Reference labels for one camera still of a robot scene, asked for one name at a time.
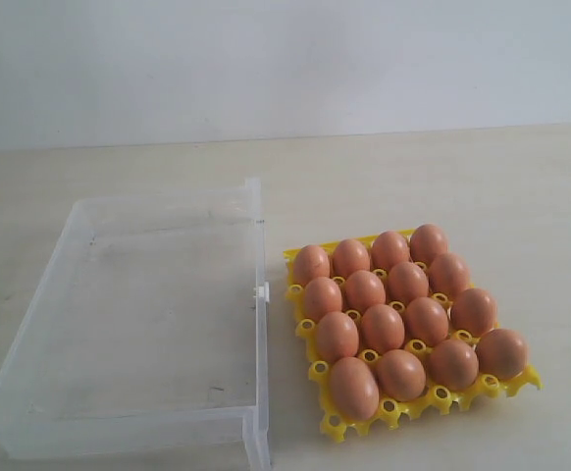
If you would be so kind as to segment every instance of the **plastic container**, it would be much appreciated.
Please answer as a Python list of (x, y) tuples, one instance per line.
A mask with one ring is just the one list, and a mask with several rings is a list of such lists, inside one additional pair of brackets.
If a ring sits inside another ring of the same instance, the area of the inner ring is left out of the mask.
[(77, 202), (0, 371), (0, 445), (270, 469), (267, 301), (258, 180)]

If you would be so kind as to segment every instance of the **egg holder cup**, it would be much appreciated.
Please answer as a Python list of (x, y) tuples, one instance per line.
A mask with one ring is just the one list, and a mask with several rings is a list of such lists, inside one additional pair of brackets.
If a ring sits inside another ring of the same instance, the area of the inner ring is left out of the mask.
[[(405, 237), (409, 237), (414, 230), (403, 230), (398, 232)], [(356, 239), (370, 249), (371, 244), (376, 238), (377, 235), (367, 235), (365, 237), (357, 237)], [(338, 244), (339, 242), (335, 241), (321, 243), (319, 245), (331, 255)], [(421, 416), (426, 408), (432, 406), (436, 408), (441, 415), (446, 415), (449, 413), (451, 404), (454, 402), (458, 404), (458, 408), (461, 411), (468, 410), (471, 407), (473, 399), (478, 395), (495, 398), (499, 396), (499, 393), (505, 392), (507, 397), (513, 397), (523, 386), (527, 384), (534, 385), (539, 390), (543, 387), (541, 377), (532, 365), (527, 365), (521, 374), (507, 381), (499, 380), (493, 375), (480, 373), (473, 385), (460, 392), (452, 392), (442, 385), (437, 385), (428, 374), (426, 391), (420, 397), (408, 402), (399, 402), (384, 395), (380, 391), (380, 402), (373, 417), (366, 421), (357, 422), (344, 418), (337, 411), (329, 392), (329, 373), (331, 365), (320, 359), (320, 355), (316, 349), (316, 339), (314, 336), (316, 323), (311, 319), (305, 318), (305, 315), (303, 314), (303, 287), (292, 283), (292, 262), (299, 250), (300, 248), (297, 248), (286, 250), (284, 252), (289, 283), (285, 297), (294, 304), (294, 319), (297, 323), (295, 334), (297, 337), (305, 340), (307, 360), (311, 363), (307, 372), (307, 377), (309, 380), (317, 383), (319, 387), (319, 402), (324, 412), (324, 416), (320, 424), (321, 433), (329, 436), (334, 442), (343, 442), (346, 430), (349, 427), (355, 429), (357, 435), (362, 437), (368, 435), (371, 425), (377, 420), (385, 422), (391, 430), (396, 429), (399, 426), (399, 417), (401, 414), (407, 415), (410, 420), (415, 420)], [(417, 262), (417, 265), (421, 266), (423, 269), (427, 269), (427, 267), (421, 262)], [(376, 269), (373, 270), (373, 273), (379, 276), (382, 281), (386, 280), (387, 273), (385, 270)], [(341, 285), (344, 283), (344, 278), (334, 277), (334, 281)], [(448, 313), (452, 302), (449, 301), (444, 294), (439, 292), (430, 293), (430, 297), (439, 302)], [(389, 302), (389, 306), (394, 308), (401, 316), (405, 311), (405, 306), (399, 301), (391, 301)], [(362, 317), (361, 314), (353, 309), (347, 310), (345, 314), (353, 319), (359, 331)], [(449, 335), (454, 339), (465, 341), (471, 346), (480, 341), (480, 339), (474, 338), (467, 331), (462, 330), (454, 331), (451, 329), (449, 331)], [(432, 351), (430, 347), (426, 346), (420, 340), (409, 340), (403, 349), (419, 358), (424, 366), (428, 355)], [(366, 348), (366, 345), (360, 345), (357, 357), (369, 366), (374, 367), (380, 355), (377, 351)]]

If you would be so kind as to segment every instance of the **egg tray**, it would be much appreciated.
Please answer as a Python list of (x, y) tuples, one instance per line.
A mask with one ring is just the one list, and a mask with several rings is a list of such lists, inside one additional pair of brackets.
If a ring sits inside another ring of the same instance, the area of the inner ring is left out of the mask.
[[(410, 237), (414, 230), (403, 230), (398, 232), (405, 237)], [(364, 237), (357, 237), (356, 239), (370, 249), (371, 244), (376, 238), (377, 235), (367, 235)], [(338, 244), (339, 242), (335, 241), (321, 243), (319, 245), (331, 255)], [(409, 402), (399, 402), (384, 395), (380, 391), (380, 402), (373, 417), (369, 420), (358, 422), (353, 422), (344, 418), (337, 411), (329, 392), (329, 373), (331, 371), (331, 365), (320, 358), (316, 349), (314, 336), (316, 323), (311, 319), (305, 318), (303, 313), (303, 287), (295, 285), (292, 282), (292, 262), (299, 250), (300, 248), (295, 248), (284, 252), (284, 258), (288, 269), (287, 276), (289, 284), (285, 297), (294, 304), (294, 319), (297, 323), (295, 334), (297, 337), (305, 340), (307, 360), (311, 363), (307, 377), (309, 380), (317, 383), (319, 387), (319, 401), (324, 412), (324, 417), (320, 424), (321, 433), (329, 436), (334, 442), (343, 442), (346, 430), (349, 427), (355, 429), (358, 436), (366, 436), (368, 435), (371, 424), (377, 420), (385, 422), (389, 429), (396, 429), (399, 426), (399, 417), (401, 414), (407, 415), (410, 420), (418, 419), (426, 408), (432, 406), (436, 408), (441, 415), (446, 415), (449, 413), (453, 402), (458, 404), (458, 408), (461, 411), (464, 411), (471, 407), (473, 399), (478, 395), (497, 397), (500, 393), (504, 392), (506, 396), (512, 397), (516, 395), (526, 384), (532, 384), (537, 387), (537, 389), (540, 389), (543, 386), (541, 383), (541, 377), (532, 365), (526, 366), (525, 370), (520, 375), (508, 381), (502, 381), (493, 375), (480, 373), (475, 383), (461, 392), (452, 392), (442, 385), (437, 385), (428, 375), (426, 392), (420, 397)], [(424, 270), (427, 270), (427, 267), (421, 262), (417, 262), (417, 264)], [(378, 275), (383, 282), (386, 281), (386, 271), (376, 269), (373, 272)], [(334, 281), (341, 285), (344, 283), (344, 278), (334, 277)], [(444, 294), (439, 292), (430, 293), (430, 297), (439, 302), (448, 312), (452, 302), (449, 301)], [(389, 305), (396, 309), (401, 315), (405, 310), (405, 306), (399, 301), (391, 301), (389, 302)], [(362, 317), (361, 314), (353, 309), (347, 310), (345, 313), (353, 319), (359, 331), (359, 324)], [(473, 338), (471, 334), (462, 330), (454, 331), (451, 329), (449, 336), (454, 339), (463, 340), (470, 345), (475, 345), (479, 341), (479, 339)], [(425, 361), (432, 351), (430, 347), (426, 346), (420, 340), (409, 340), (405, 344), (404, 349), (416, 355), (422, 362)], [(374, 367), (380, 355), (377, 351), (366, 348), (366, 345), (360, 345), (357, 357), (369, 366)]]

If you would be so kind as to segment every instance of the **egg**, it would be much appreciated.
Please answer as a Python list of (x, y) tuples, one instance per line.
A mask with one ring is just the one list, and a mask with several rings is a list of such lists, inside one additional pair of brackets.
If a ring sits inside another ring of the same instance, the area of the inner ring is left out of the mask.
[(401, 316), (386, 304), (369, 307), (362, 316), (360, 328), (366, 344), (380, 354), (400, 348), (405, 339)]
[(423, 262), (428, 267), (441, 253), (449, 250), (449, 242), (444, 231), (434, 224), (419, 226), (410, 237), (410, 255), (415, 262)]
[(391, 350), (375, 365), (380, 388), (401, 402), (416, 399), (425, 389), (425, 369), (419, 359), (405, 350)]
[(475, 349), (483, 373), (509, 380), (528, 364), (528, 345), (520, 334), (509, 329), (495, 329), (480, 339)]
[(425, 272), (412, 262), (400, 262), (392, 267), (386, 280), (389, 298), (408, 305), (417, 297), (427, 296), (430, 282)]
[(410, 302), (403, 320), (412, 338), (422, 340), (427, 346), (437, 345), (449, 332), (446, 311), (430, 297), (418, 297)]
[(360, 314), (375, 304), (386, 302), (384, 284), (377, 275), (366, 270), (353, 273), (343, 286), (346, 303)]
[(375, 415), (380, 391), (370, 368), (359, 358), (342, 358), (329, 374), (329, 391), (339, 413), (353, 421)]
[(314, 333), (316, 350), (328, 363), (334, 363), (345, 356), (355, 356), (360, 337), (353, 319), (336, 311), (325, 314)]
[(462, 257), (455, 253), (442, 253), (437, 256), (427, 272), (433, 292), (455, 297), (471, 285), (469, 267)]
[(318, 322), (328, 312), (342, 310), (342, 291), (331, 278), (315, 278), (303, 292), (303, 314)]
[(373, 242), (371, 258), (375, 268), (389, 272), (397, 263), (410, 260), (410, 247), (403, 235), (395, 231), (386, 231), (379, 234)]
[(478, 377), (478, 357), (462, 340), (444, 340), (434, 347), (428, 359), (430, 373), (439, 385), (462, 391)]
[(371, 269), (371, 257), (366, 246), (355, 238), (339, 243), (332, 254), (336, 275), (347, 279), (358, 270)]
[(301, 248), (292, 264), (292, 277), (297, 285), (305, 287), (318, 277), (330, 275), (329, 255), (319, 245), (306, 245)]
[(451, 325), (473, 337), (481, 337), (494, 327), (497, 304), (485, 289), (468, 288), (458, 294), (451, 306)]

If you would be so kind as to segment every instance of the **yellow plastic tray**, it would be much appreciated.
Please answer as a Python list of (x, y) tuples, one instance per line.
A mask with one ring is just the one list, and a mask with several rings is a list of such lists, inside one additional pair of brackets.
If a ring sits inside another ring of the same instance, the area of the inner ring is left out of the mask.
[[(398, 232), (403, 236), (409, 237), (414, 230), (403, 230)], [(370, 248), (371, 243), (376, 238), (377, 235), (367, 235), (364, 237), (357, 237), (357, 240)], [(331, 254), (338, 245), (338, 242), (327, 242), (319, 245)], [(307, 360), (311, 363), (307, 372), (307, 377), (316, 382), (319, 386), (320, 405), (325, 413), (320, 425), (321, 432), (329, 436), (335, 442), (339, 443), (344, 441), (344, 436), (348, 427), (355, 429), (359, 436), (365, 436), (368, 435), (371, 424), (376, 420), (382, 420), (388, 425), (389, 429), (395, 429), (399, 425), (399, 417), (401, 414), (407, 415), (411, 420), (418, 419), (423, 410), (432, 406), (438, 409), (441, 415), (445, 415), (449, 413), (453, 402), (458, 404), (460, 410), (467, 410), (471, 406), (473, 399), (481, 394), (488, 397), (497, 397), (499, 393), (505, 392), (508, 397), (511, 397), (516, 395), (521, 387), (526, 384), (532, 384), (536, 386), (537, 389), (543, 387), (541, 377), (532, 365), (528, 365), (520, 375), (509, 381), (500, 381), (493, 375), (480, 374), (477, 381), (471, 387), (461, 392), (452, 392), (442, 385), (437, 385), (428, 377), (427, 392), (421, 397), (409, 402), (398, 402), (381, 394), (377, 412), (371, 419), (363, 422), (346, 420), (337, 411), (329, 393), (328, 379), (331, 366), (320, 359), (316, 350), (314, 337), (316, 324), (311, 319), (306, 319), (303, 314), (303, 288), (300, 285), (294, 285), (292, 283), (292, 262), (299, 250), (300, 248), (295, 248), (284, 252), (289, 282), (289, 287), (287, 288), (285, 297), (291, 300), (294, 305), (294, 319), (297, 323), (295, 330), (296, 336), (305, 340)], [(425, 265), (421, 263), (419, 263), (419, 265), (427, 270)], [(387, 275), (384, 270), (375, 270), (374, 272), (382, 279)], [(334, 277), (334, 280), (338, 284), (344, 282), (344, 279), (341, 277)], [(445, 309), (448, 309), (451, 306), (451, 302), (442, 293), (431, 293), (431, 297), (440, 302)], [(398, 301), (391, 301), (389, 304), (400, 314), (405, 310), (405, 306)], [(348, 314), (359, 327), (361, 319), (360, 313), (355, 310), (349, 310), (346, 311), (346, 314)], [(474, 345), (479, 341), (479, 339), (474, 339), (466, 331), (450, 331), (449, 334), (451, 337), (466, 341), (471, 345)], [(424, 361), (427, 355), (432, 351), (431, 348), (425, 346), (425, 344), (420, 340), (411, 340), (404, 348), (415, 354), (419, 359), (421, 359), (421, 361)], [(357, 356), (371, 366), (373, 366), (379, 359), (378, 353), (371, 349), (362, 349), (359, 351)]]

